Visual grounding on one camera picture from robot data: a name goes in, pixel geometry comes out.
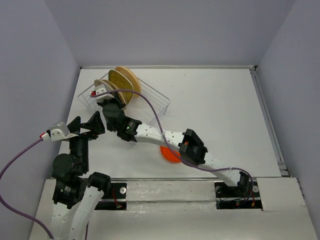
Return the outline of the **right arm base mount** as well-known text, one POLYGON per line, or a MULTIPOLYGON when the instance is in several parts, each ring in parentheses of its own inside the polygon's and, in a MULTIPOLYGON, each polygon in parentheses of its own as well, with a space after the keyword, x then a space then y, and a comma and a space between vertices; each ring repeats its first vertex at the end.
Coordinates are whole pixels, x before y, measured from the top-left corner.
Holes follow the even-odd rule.
POLYGON ((263 209, 260 190, 256 180, 249 183, 248 192, 236 192, 224 182, 214 183, 216 208, 218 210, 263 209))

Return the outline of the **small cream plate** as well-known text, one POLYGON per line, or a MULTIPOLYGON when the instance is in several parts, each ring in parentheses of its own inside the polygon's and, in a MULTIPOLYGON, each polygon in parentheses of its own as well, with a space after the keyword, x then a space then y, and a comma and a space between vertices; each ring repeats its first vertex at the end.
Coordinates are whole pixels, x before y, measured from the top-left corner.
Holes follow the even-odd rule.
POLYGON ((94 91, 96 95, 111 91, 111 87, 103 80, 96 79, 94 81, 94 91))

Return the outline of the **woven bamboo tray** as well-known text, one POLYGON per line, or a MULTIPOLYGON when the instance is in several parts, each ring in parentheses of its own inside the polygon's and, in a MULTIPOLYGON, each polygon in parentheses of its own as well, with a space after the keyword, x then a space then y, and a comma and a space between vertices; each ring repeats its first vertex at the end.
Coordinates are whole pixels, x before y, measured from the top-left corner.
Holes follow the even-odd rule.
MULTIPOLYGON (((133 90, 133 86, 130 81, 123 74, 114 69, 111 69, 108 72, 108 80, 116 85, 119 89, 133 90)), ((132 100, 133 93, 128 91, 122 91, 121 93, 125 96, 126 103, 128 104, 132 100)))

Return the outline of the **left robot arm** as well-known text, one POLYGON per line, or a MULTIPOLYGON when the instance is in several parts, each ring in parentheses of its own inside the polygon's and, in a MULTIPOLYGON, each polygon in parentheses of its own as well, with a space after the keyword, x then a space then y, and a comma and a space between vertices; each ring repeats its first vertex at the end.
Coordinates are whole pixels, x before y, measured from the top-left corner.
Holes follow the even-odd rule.
POLYGON ((111 188, 111 178, 103 173, 83 177, 89 171, 89 141, 104 134, 105 127, 96 111, 85 123, 77 116, 69 124, 59 122, 51 126, 47 133, 53 142, 69 143, 69 152, 57 155, 52 162, 56 183, 49 230, 55 240, 76 240, 99 200, 111 188))

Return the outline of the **white wire dish rack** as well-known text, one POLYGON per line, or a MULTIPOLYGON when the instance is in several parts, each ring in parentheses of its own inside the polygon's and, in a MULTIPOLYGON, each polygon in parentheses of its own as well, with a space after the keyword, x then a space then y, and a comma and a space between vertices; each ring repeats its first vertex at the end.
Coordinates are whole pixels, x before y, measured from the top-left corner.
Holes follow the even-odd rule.
POLYGON ((140 80, 141 85, 141 93, 138 93, 134 90, 126 90, 119 89, 115 84, 108 80, 108 73, 110 70, 115 70, 116 67, 111 69, 106 69, 105 73, 100 74, 91 74, 89 73, 89 69, 85 69, 81 71, 80 77, 78 79, 79 85, 79 93, 78 100, 82 103, 88 110, 91 112, 102 111, 102 108, 97 105, 97 102, 93 98, 91 98, 91 92, 95 90, 94 81, 95 80, 103 80, 107 83, 111 90, 106 92, 109 94, 109 99, 117 99, 124 107, 124 113, 126 116, 131 117, 133 119, 138 119, 146 124, 153 124, 156 122, 156 117, 165 114, 170 100, 164 96, 162 93, 151 87, 149 84, 140 80), (129 103, 126 102, 126 97, 122 94, 122 92, 131 92, 133 93, 132 99, 129 103))

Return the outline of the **tan round plate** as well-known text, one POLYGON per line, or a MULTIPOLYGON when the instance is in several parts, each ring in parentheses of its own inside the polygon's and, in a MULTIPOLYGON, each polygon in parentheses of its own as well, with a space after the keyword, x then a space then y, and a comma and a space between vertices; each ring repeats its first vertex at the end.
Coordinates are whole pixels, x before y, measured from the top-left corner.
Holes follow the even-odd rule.
POLYGON ((128 81, 131 83, 132 88, 135 92, 141 93, 142 87, 137 76, 127 67, 125 66, 117 66, 115 70, 125 76, 128 81))

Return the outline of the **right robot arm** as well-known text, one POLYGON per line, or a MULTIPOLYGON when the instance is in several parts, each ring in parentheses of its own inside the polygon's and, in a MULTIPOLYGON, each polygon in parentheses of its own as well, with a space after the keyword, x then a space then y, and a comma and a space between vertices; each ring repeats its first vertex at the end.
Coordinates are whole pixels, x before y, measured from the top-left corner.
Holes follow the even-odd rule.
POLYGON ((178 157, 183 164, 211 173, 228 187, 238 191, 244 192, 248 189, 249 174, 217 160, 192 129, 188 128, 184 132, 157 129, 126 116, 114 99, 104 99, 97 102, 97 105, 102 108, 107 130, 116 132, 122 140, 168 147, 170 152, 179 153, 178 157))

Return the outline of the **orange plate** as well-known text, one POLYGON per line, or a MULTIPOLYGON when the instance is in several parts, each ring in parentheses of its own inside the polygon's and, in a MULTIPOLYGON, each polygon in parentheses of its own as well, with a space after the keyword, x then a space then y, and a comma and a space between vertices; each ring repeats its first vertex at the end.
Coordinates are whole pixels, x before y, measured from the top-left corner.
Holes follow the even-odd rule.
POLYGON ((174 155, 168 147, 160 146, 160 153, 162 157, 171 164, 178 164, 181 160, 174 155))

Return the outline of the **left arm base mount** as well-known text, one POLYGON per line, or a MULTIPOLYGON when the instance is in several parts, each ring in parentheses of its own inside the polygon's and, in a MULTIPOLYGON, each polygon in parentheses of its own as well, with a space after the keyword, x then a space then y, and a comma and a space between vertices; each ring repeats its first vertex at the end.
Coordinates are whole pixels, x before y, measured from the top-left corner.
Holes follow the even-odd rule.
POLYGON ((111 182, 108 193, 97 203, 95 211, 125 211, 127 209, 127 183, 111 182))

